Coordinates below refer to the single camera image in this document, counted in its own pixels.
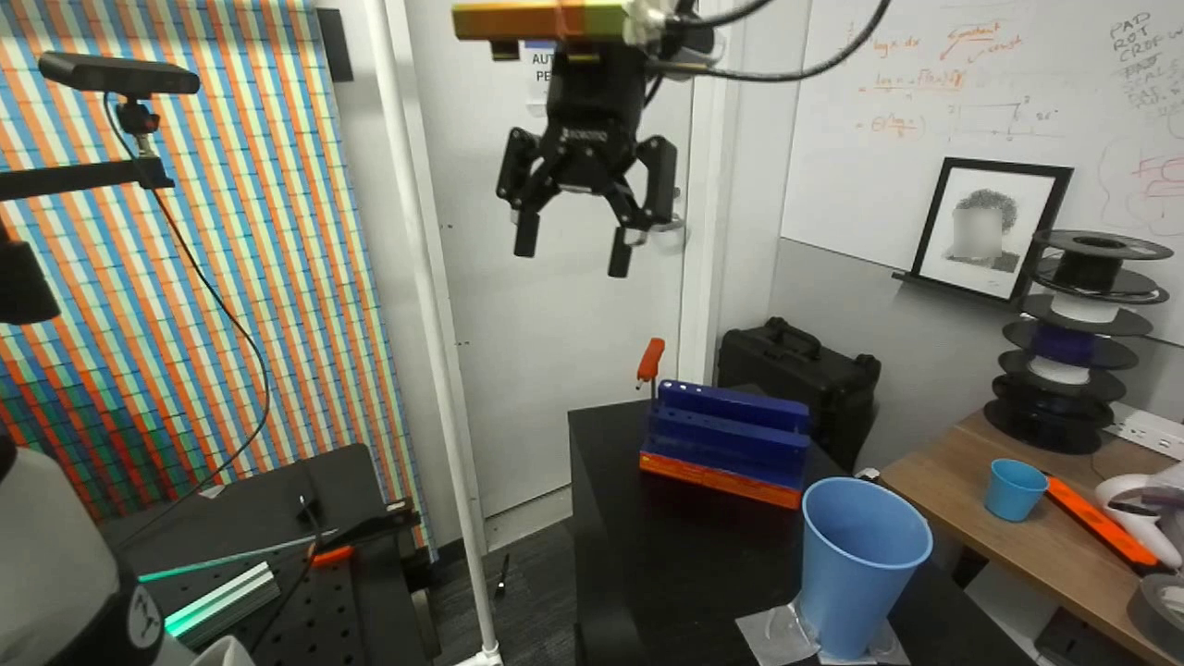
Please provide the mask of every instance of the white wall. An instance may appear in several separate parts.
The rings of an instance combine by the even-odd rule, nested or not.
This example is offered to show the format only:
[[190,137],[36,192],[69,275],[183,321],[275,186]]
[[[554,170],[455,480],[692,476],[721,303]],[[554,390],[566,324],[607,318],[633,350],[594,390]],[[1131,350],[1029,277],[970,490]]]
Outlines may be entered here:
[[[770,4],[733,34],[744,71],[795,71],[807,44],[807,7]],[[795,124],[800,86],[737,86],[737,164],[724,215],[724,271],[719,332],[763,321],[776,271],[776,228],[786,210],[786,170]]]
[[[544,86],[529,64],[489,64],[452,38],[452,4],[410,4],[433,187],[444,226],[455,329],[484,515],[571,486],[566,411],[645,396],[633,385],[647,337],[679,354],[680,253],[647,243],[633,277],[607,277],[615,219],[603,198],[544,210],[542,255],[513,258],[496,170],[512,124],[542,128]],[[684,92],[666,87],[654,128],[684,145]]]
[[[807,7],[774,4],[749,21],[744,64],[767,71],[800,64]],[[742,87],[719,329],[749,329],[786,316],[837,350],[877,354],[886,363],[882,419],[867,464],[890,464],[992,401],[996,354],[1010,348],[1003,340],[1010,311],[944,290],[908,290],[877,264],[780,242],[780,215],[795,215],[786,198],[795,92],[800,86]],[[1128,403],[1184,419],[1184,350],[1137,348],[1145,363],[1125,379]]]

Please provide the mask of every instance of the wire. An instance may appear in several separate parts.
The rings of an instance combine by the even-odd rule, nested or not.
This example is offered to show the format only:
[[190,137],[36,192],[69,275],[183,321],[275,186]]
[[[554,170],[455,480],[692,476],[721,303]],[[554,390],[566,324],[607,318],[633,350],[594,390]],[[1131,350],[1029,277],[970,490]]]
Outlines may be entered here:
[[301,573],[294,576],[294,586],[286,588],[286,596],[270,605],[268,622],[254,628],[254,641],[253,641],[253,660],[263,661],[263,641],[270,636],[275,622],[286,615],[286,605],[295,601],[301,586],[307,580],[310,573],[310,557],[323,552],[323,523],[317,523],[317,509],[305,509],[307,515],[307,524],[310,524],[310,549],[305,552],[305,564],[301,564]]
[[877,4],[877,15],[859,28],[859,38],[837,52],[834,59],[807,68],[807,71],[786,71],[786,74],[760,74],[760,71],[708,71],[708,68],[684,68],[684,64],[654,64],[666,74],[692,74],[692,79],[724,79],[724,80],[751,80],[751,86],[788,86],[788,80],[807,80],[817,79],[839,64],[849,64],[886,21],[892,0]]
[[[126,150],[130,159],[136,159],[136,150],[126,145],[126,137],[124,137],[117,124],[114,124],[111,92],[104,92],[104,112],[108,112],[108,124],[111,124],[114,139],[124,145],[124,150]],[[169,222],[169,228],[174,228],[174,235],[178,235],[183,255],[190,258],[193,275],[196,275],[201,285],[210,291],[210,298],[217,303],[217,311],[225,316],[225,321],[236,329],[236,337],[253,348],[254,365],[261,365],[261,380],[263,380],[263,403],[254,403],[254,430],[253,430],[248,439],[245,439],[242,446],[233,446],[205,480],[196,480],[193,491],[201,491],[201,490],[208,490],[210,480],[217,480],[217,476],[261,439],[261,434],[263,434],[268,423],[270,423],[275,380],[270,380],[270,365],[268,365],[268,358],[263,358],[261,340],[254,340],[254,337],[248,332],[248,324],[228,311],[228,303],[224,298],[224,291],[216,290],[216,280],[201,271],[201,264],[196,264],[196,255],[193,255],[193,249],[190,249],[190,242],[184,242],[174,210],[163,202],[163,195],[159,195],[157,187],[148,187],[148,192],[151,192],[157,207],[163,210],[163,219]],[[163,524],[163,515],[159,515],[157,523],[135,529],[135,535],[151,534],[157,524]]]
[[675,15],[669,21],[675,27],[733,27],[733,21],[744,21],[749,15],[756,15],[756,10],[763,10],[763,7],[770,7],[774,0],[751,0],[751,4],[744,4],[744,7],[733,7],[733,10],[721,10],[721,15]]

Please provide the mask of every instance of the blue cup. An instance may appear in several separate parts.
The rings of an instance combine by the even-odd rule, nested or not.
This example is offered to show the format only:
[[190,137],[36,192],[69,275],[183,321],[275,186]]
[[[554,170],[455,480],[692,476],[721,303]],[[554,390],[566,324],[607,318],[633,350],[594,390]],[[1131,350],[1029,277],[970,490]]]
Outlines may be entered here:
[[1038,509],[1042,490],[1046,490],[1046,476],[1038,465],[1017,457],[996,457],[992,486],[987,486],[987,509],[1001,523],[1024,523]]
[[864,660],[933,554],[933,529],[908,501],[854,476],[811,486],[804,523],[804,628],[825,655]]

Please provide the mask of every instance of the picture frame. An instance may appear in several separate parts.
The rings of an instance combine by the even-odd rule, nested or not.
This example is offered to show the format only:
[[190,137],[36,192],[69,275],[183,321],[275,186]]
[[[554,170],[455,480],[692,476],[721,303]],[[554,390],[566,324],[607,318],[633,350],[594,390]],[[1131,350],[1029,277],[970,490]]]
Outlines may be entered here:
[[1072,165],[944,159],[908,277],[1017,303]]

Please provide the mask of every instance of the black bag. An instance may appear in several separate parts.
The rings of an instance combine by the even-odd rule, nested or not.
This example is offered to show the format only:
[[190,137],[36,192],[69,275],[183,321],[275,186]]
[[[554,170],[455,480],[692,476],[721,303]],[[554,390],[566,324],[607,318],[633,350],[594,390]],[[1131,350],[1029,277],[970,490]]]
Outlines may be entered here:
[[817,337],[770,318],[763,329],[728,329],[719,344],[716,385],[756,385],[814,411],[811,437],[849,475],[877,423],[882,358],[837,354]]

